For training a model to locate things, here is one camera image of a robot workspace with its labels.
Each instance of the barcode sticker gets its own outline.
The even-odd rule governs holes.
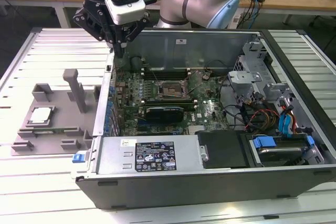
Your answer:
[[[120,147],[129,147],[129,146],[135,146],[136,139],[122,139],[120,142]]]
[[[176,44],[177,45],[185,45],[185,44],[187,44],[187,40],[186,39],[177,39]]]

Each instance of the metal grating table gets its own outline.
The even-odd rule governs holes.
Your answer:
[[[106,44],[81,29],[44,29],[29,35],[0,81],[0,223],[287,224],[336,220],[335,182],[319,185],[296,199],[111,212],[96,209],[71,179],[71,155],[10,157],[10,144],[32,102],[34,84],[49,82],[53,89],[68,89],[62,73],[73,67],[78,68],[84,88],[91,89],[102,81],[107,55]]]
[[[330,59],[307,36],[295,30],[271,30],[270,33],[293,67],[336,125],[336,68]],[[285,81],[275,63],[281,81]]]

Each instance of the warning label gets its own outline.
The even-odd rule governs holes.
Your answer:
[[[137,172],[176,170],[174,142],[136,143],[135,170]]]

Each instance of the motherboard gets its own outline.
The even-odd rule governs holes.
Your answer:
[[[118,114],[118,135],[188,135],[228,129],[218,100],[222,79],[207,70],[118,71],[109,98]],[[106,136],[111,135],[110,128],[106,125]]]

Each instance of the gray floor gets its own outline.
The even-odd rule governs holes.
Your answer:
[[[53,9],[49,7],[19,7],[18,11],[28,20],[27,24],[12,8],[8,9],[6,17],[0,17],[0,76],[15,57],[32,27],[59,27],[59,22]],[[69,8],[69,15],[75,13],[75,8]],[[158,19],[158,12],[153,11],[153,22]],[[331,37],[336,34],[336,20],[331,17],[319,18],[313,27],[309,23],[314,16],[293,16],[288,25],[282,20],[284,15],[260,14],[252,29],[303,29],[320,47],[324,48]],[[336,61],[336,39],[326,50],[326,54]]]

